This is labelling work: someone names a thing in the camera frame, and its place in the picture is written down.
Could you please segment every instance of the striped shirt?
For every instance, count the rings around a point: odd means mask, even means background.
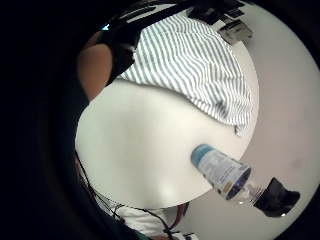
[[[251,117],[251,94],[231,47],[210,25],[175,14],[141,32],[135,63],[120,75],[182,94],[238,136]]]

